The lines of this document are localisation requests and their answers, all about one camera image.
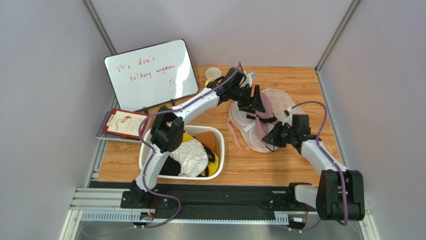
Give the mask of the pink ribbed bra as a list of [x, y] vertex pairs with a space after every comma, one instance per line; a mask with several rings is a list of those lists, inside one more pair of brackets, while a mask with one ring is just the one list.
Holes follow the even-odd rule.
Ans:
[[264, 93], [260, 93], [261, 103], [265, 112], [255, 111], [254, 113], [248, 112], [246, 114], [247, 119], [254, 120], [254, 132], [256, 138], [263, 144], [266, 145], [262, 139], [270, 132], [268, 130], [268, 124], [273, 124], [277, 121], [274, 113], [273, 105], [270, 98]]

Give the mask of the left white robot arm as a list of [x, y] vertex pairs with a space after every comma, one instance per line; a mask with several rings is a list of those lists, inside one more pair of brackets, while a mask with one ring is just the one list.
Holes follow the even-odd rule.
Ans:
[[143, 199], [152, 193], [166, 159], [183, 141], [185, 126], [200, 114], [229, 100], [237, 102], [239, 110], [247, 113], [266, 111], [260, 86], [247, 83], [247, 79], [240, 65], [232, 67], [226, 76], [208, 83], [207, 87], [186, 102], [172, 108], [163, 106], [148, 116], [154, 119], [150, 130], [151, 139], [150, 143], [144, 140], [142, 143], [149, 148], [150, 156], [130, 185], [130, 192], [135, 197]]

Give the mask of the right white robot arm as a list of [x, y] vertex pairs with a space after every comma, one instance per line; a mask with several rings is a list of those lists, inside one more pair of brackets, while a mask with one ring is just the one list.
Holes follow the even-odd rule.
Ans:
[[307, 114], [292, 114], [291, 122], [278, 121], [262, 138], [268, 145], [294, 147], [320, 176], [317, 187], [309, 183], [289, 185], [292, 202], [316, 209], [324, 221], [361, 221], [365, 217], [364, 178], [337, 161], [321, 139], [311, 133]]

